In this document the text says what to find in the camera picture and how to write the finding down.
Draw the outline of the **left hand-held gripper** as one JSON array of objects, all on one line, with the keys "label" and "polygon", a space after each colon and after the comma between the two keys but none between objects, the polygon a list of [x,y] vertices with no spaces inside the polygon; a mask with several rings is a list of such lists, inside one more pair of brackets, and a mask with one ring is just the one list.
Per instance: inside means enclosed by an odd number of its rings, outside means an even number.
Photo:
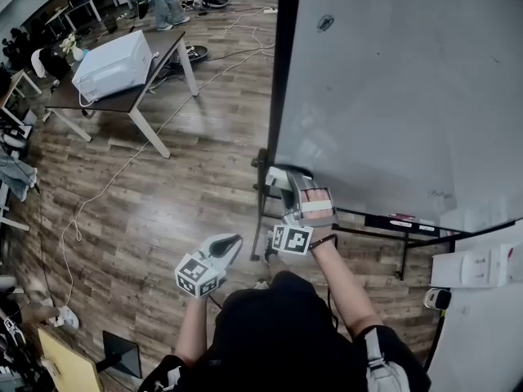
[{"label": "left hand-held gripper", "polygon": [[194,298],[208,296],[217,290],[226,276],[226,269],[235,261],[243,246],[239,234],[218,234],[207,238],[200,254],[185,254],[175,269],[177,286]]}]

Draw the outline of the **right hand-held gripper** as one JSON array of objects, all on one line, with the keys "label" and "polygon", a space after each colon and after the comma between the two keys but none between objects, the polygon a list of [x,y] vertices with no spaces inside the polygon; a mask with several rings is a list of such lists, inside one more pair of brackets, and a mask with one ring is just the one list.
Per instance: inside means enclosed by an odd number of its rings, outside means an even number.
[{"label": "right hand-held gripper", "polygon": [[[333,242],[336,235],[333,227],[337,224],[336,208],[327,188],[316,188],[314,180],[297,170],[287,170],[289,189],[281,189],[284,214],[281,223],[274,226],[271,246],[277,252],[305,256],[323,243]],[[304,203],[302,192],[309,189],[325,189],[329,200]],[[304,212],[332,209],[330,217],[307,219]]]}]

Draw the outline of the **person's right hand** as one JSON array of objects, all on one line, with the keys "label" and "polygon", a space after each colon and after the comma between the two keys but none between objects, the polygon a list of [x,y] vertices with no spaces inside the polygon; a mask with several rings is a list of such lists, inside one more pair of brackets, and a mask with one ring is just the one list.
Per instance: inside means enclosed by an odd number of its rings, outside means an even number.
[{"label": "person's right hand", "polygon": [[[302,192],[302,201],[304,203],[323,202],[329,200],[329,193],[325,189],[308,189]],[[304,212],[303,216],[307,219],[320,219],[330,217],[332,209],[322,209],[317,211]]]}]

